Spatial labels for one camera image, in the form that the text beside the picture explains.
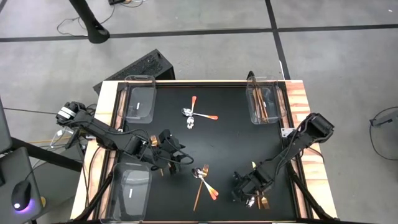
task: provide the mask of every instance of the clear plastic bin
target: clear plastic bin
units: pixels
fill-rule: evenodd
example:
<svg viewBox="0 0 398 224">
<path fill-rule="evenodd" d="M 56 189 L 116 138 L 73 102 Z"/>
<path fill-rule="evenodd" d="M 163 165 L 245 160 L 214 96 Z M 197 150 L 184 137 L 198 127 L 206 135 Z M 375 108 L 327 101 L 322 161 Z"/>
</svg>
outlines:
<svg viewBox="0 0 398 224">
<path fill-rule="evenodd" d="M 141 222 L 145 218 L 152 174 L 140 162 L 119 163 L 113 169 L 107 210 L 101 223 Z"/>
<path fill-rule="evenodd" d="M 248 78 L 246 97 L 253 124 L 276 123 L 286 115 L 282 90 L 272 76 Z"/>
<path fill-rule="evenodd" d="M 152 122 L 156 100 L 156 81 L 152 76 L 130 75 L 125 81 L 133 82 L 130 89 L 126 116 L 128 123 L 149 124 Z"/>
</svg>

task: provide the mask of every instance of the gray floor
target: gray floor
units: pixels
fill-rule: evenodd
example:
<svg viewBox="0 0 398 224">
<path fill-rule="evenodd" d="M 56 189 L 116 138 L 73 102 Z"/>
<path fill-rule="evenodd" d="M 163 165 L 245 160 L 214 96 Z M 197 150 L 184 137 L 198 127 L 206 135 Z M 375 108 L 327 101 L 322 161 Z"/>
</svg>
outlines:
<svg viewBox="0 0 398 224">
<path fill-rule="evenodd" d="M 112 12 L 105 0 L 88 1 L 99 21 Z M 279 27 L 398 23 L 397 1 L 272 0 Z M 76 17 L 68 1 L 8 0 L 0 37 L 60 35 L 56 26 Z M 134 9 L 116 6 L 104 24 L 111 33 L 270 27 L 263 0 L 148 0 Z M 84 34 L 77 21 L 61 30 Z M 304 80 L 312 111 L 335 126 L 324 145 L 326 171 L 342 220 L 396 223 L 398 164 L 378 157 L 369 141 L 369 119 L 398 102 L 398 30 L 281 33 L 292 79 Z M 4 106 L 58 111 L 64 102 L 94 103 L 90 88 L 153 49 L 174 65 L 178 79 L 282 78 L 271 33 L 0 43 L 0 95 Z M 51 115 L 7 111 L 11 133 L 25 141 L 52 138 Z M 375 129 L 376 147 L 398 157 L 396 132 Z M 73 200 L 39 223 L 67 220 Z"/>
</svg>

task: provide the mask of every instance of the computer mouse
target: computer mouse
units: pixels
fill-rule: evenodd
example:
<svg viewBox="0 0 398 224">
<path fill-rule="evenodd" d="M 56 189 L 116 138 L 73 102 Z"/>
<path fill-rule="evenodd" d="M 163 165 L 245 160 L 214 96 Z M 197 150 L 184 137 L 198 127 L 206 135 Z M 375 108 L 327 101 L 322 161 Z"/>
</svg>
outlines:
<svg viewBox="0 0 398 224">
<path fill-rule="evenodd" d="M 11 194 L 12 207 L 17 211 L 25 209 L 30 201 L 30 182 L 23 180 L 15 185 Z"/>
</svg>

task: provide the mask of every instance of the wooden frame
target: wooden frame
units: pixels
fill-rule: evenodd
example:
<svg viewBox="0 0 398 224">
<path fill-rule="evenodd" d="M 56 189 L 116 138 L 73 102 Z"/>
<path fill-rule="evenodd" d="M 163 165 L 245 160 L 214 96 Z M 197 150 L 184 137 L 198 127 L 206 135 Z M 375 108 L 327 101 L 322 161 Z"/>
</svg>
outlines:
<svg viewBox="0 0 398 224">
<path fill-rule="evenodd" d="M 100 121 L 111 125 L 114 107 L 116 105 L 116 93 L 118 89 L 119 82 L 124 81 L 105 81 L 102 84 L 101 93 L 99 95 L 97 110 L 95 113 L 95 118 Z M 157 83 L 209 83 L 209 82 L 228 82 L 228 83 L 242 83 L 246 80 L 162 80 L 157 81 Z M 300 122 L 307 117 L 310 112 L 310 107 L 308 105 L 307 96 L 305 93 L 303 81 L 301 80 L 289 80 L 289 81 L 279 81 L 285 82 L 287 97 L 290 105 L 290 111 L 294 126 L 297 127 Z M 121 92 L 121 97 L 119 105 L 124 105 L 124 90 Z M 120 114 L 117 114 L 114 126 L 118 127 L 121 122 Z M 284 124 L 289 127 L 287 118 L 284 119 Z M 320 151 L 319 145 L 314 144 L 312 146 L 314 149 Z M 98 148 L 95 140 L 88 143 L 86 150 L 84 169 L 86 174 L 88 173 L 91 159 L 94 156 L 96 149 Z M 97 192 L 98 184 L 100 181 L 101 170 L 104 161 L 105 150 L 100 149 L 95 154 L 93 158 L 93 163 L 91 167 L 90 189 L 88 191 L 89 199 L 91 200 L 94 194 Z M 111 152 L 108 163 L 108 172 L 110 172 L 113 165 L 114 152 Z M 328 178 L 326 176 L 325 166 L 323 164 L 322 158 L 315 153 L 305 150 L 302 157 L 303 170 L 305 174 L 305 180 L 307 183 L 307 188 L 317 200 L 317 202 L 323 207 L 323 209 L 332 217 L 336 217 L 336 210 L 333 203 L 333 198 L 331 196 L 331 191 L 329 187 Z M 103 199 L 100 206 L 100 214 L 103 214 L 106 208 L 106 199 L 108 198 L 108 190 L 104 193 Z M 301 191 L 296 187 L 297 200 L 299 204 L 300 214 L 302 218 L 307 217 L 305 211 L 305 203 Z M 85 180 L 83 172 L 80 175 L 80 180 L 78 188 L 76 191 L 75 201 L 73 203 L 73 209 L 70 218 L 76 218 L 85 208 L 86 199 L 86 189 Z"/>
</svg>

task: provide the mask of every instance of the gold fork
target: gold fork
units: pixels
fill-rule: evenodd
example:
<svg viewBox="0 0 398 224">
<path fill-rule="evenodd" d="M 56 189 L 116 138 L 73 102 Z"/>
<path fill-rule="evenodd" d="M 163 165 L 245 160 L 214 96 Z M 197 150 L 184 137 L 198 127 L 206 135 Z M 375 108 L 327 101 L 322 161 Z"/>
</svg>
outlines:
<svg viewBox="0 0 398 224">
<path fill-rule="evenodd" d="M 207 176 L 207 173 L 209 172 L 209 165 L 208 165 L 208 164 L 205 164 L 205 165 L 203 166 L 202 172 L 203 172 L 203 178 L 206 177 L 206 176 Z M 199 195 L 200 195 L 200 190 L 201 190 L 201 186 L 202 186 L 202 185 L 203 185 L 203 181 L 200 182 L 199 189 L 198 189 L 198 193 L 197 193 L 197 199 L 195 200 L 195 204 L 194 204 L 194 206 L 193 206 L 193 211 L 195 211 L 195 210 L 197 209 L 197 204 L 198 204 Z"/>
</svg>

